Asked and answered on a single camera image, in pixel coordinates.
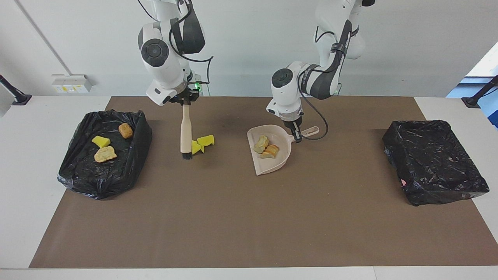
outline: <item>white wall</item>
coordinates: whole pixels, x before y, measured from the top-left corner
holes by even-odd
[[[12,97],[4,87],[0,86],[0,118],[3,117],[10,108],[12,101],[14,101],[14,97]]]
[[[143,94],[151,77],[136,37],[150,19],[135,0],[20,1],[70,70],[97,84],[92,94]],[[275,70],[318,62],[316,3],[194,0],[207,45],[193,57],[215,56],[211,94],[267,96]],[[367,50],[344,66],[341,94],[446,96],[498,41],[497,14],[495,0],[378,0],[361,15]],[[2,1],[0,35],[0,71],[25,92],[54,94],[50,75],[63,69],[13,0]]]

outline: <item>dustpan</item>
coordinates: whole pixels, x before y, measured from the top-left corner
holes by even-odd
[[[305,137],[309,137],[317,134],[319,131],[320,129],[318,127],[311,127],[302,131],[301,134]],[[260,158],[259,154],[253,150],[254,144],[257,143],[261,135],[266,135],[270,144],[277,145],[280,148],[275,159]],[[248,131],[248,140],[256,176],[282,168],[289,159],[292,148],[291,143],[295,141],[294,136],[287,134],[283,128],[276,125],[265,125],[250,129]]]

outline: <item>black bristles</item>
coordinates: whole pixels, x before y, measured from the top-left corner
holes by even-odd
[[[192,159],[192,153],[191,152],[182,153],[182,157],[183,157],[183,159],[190,160],[190,159]]]

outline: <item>black trash bag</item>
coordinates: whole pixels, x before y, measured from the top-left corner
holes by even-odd
[[[118,127],[128,123],[133,137],[123,139]],[[98,163],[94,159],[99,147],[95,136],[111,139],[117,158]],[[120,194],[133,187],[145,164],[152,140],[145,114],[114,110],[85,115],[69,143],[57,179],[71,191],[95,199]]]
[[[490,191],[445,121],[392,122],[382,140],[414,206],[450,203]]]

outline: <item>food piece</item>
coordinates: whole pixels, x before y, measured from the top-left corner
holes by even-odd
[[[95,154],[94,159],[96,162],[104,162],[116,157],[118,157],[118,155],[114,153],[114,148],[112,146],[107,146],[99,149]]]
[[[107,147],[111,144],[111,139],[97,135],[92,139],[92,142],[97,144],[97,146],[99,146],[99,148],[104,148],[104,147]]]
[[[263,153],[264,149],[266,149],[268,144],[269,144],[268,137],[266,137],[265,135],[261,135],[257,143],[254,144],[254,151],[257,153]]]
[[[197,143],[203,147],[209,146],[209,145],[214,145],[215,144],[215,137],[214,137],[214,135],[200,137],[200,138],[197,138]]]
[[[198,151],[204,152],[204,146],[199,145],[199,143],[192,140],[192,154],[195,154]]]
[[[277,153],[280,149],[278,148],[277,145],[268,145],[264,152],[261,154],[261,158],[273,158],[275,159],[277,156]]]
[[[120,125],[118,127],[118,130],[120,131],[121,136],[123,136],[124,139],[128,139],[133,136],[133,130],[127,123]]]

